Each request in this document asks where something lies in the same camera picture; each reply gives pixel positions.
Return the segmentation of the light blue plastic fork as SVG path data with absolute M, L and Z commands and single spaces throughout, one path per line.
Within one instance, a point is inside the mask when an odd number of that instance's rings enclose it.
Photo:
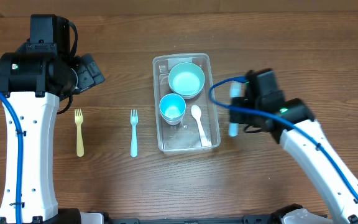
M 241 89 L 242 89 L 241 83 L 232 82 L 229 91 L 229 96 L 231 98 L 240 97 Z M 239 125 L 237 123 L 229 123 L 228 135 L 230 137 L 235 137 L 238 135 L 238 132 L 239 132 Z
M 138 117 L 137 110 L 131 110 L 130 122 L 132 126 L 131 157 L 135 158 L 138 155 L 137 125 L 139 122 L 139 117 Z

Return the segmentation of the yellow plastic fork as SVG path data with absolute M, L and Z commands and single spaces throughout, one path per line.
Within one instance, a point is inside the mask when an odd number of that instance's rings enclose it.
M 83 124 L 83 114 L 81 109 L 75 109 L 75 124 L 76 124 L 76 154 L 78 157 L 84 156 L 84 144 L 81 125 Z

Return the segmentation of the pink plastic spoon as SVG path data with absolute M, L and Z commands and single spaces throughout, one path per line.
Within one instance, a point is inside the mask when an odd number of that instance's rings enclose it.
M 192 117 L 195 119 L 197 126 L 198 126 L 198 131 L 199 131 L 199 135 L 200 135 L 200 141 L 201 141 L 201 146 L 202 147 L 207 147 L 210 146 L 210 143 L 206 137 L 205 131 L 203 129 L 203 126 L 201 124 L 201 109 L 198 105 L 193 105 L 191 107 L 191 115 Z

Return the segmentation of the blue plastic bowl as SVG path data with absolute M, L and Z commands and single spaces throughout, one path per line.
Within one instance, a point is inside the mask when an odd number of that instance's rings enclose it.
M 195 84 L 182 84 L 182 85 L 171 85 L 170 89 L 172 92 L 178 95 L 195 95 L 199 94 L 202 89 L 203 85 L 195 85 Z

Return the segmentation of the teal plastic bowl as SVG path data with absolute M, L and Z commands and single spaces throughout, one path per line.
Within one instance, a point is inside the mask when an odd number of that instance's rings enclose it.
M 190 62 L 179 63 L 168 74 L 168 85 L 195 84 L 203 85 L 205 75 L 202 69 Z

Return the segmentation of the blue plastic cup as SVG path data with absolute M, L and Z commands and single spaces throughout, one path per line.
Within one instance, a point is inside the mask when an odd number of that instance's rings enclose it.
M 184 98 L 176 93 L 165 95 L 159 103 L 160 114 L 169 118 L 183 116 L 186 111 L 186 102 Z

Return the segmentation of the pink plastic cup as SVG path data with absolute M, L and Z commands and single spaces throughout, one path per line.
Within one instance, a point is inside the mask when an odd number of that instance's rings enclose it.
M 179 123 L 181 123 L 181 120 L 176 120 L 176 121 L 168 121 L 168 120 L 166 120 L 165 122 L 167 124 L 169 124 L 169 125 L 175 126 L 175 125 L 178 125 Z

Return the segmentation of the green plastic cup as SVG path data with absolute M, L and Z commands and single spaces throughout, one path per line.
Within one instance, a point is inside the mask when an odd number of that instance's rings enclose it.
M 176 120 L 182 120 L 183 119 L 183 116 L 179 116 L 179 117 L 176 117 L 176 118 L 169 118 L 169 117 L 166 117 L 164 114 L 162 114 L 162 118 L 166 121 L 176 121 Z

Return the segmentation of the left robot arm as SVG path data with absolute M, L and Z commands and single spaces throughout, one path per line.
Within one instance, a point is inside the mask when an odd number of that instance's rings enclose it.
M 59 208 L 53 184 L 53 132 L 60 101 L 104 77 L 76 45 L 28 43 L 0 59 L 7 162 L 0 223 L 104 223 L 102 213 Z

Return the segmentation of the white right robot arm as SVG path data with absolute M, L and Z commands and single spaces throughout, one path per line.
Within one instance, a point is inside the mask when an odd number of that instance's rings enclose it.
M 235 97 L 229 105 L 233 123 L 268 132 L 297 161 L 323 198 L 334 223 L 358 223 L 358 179 L 326 138 L 304 102 Z

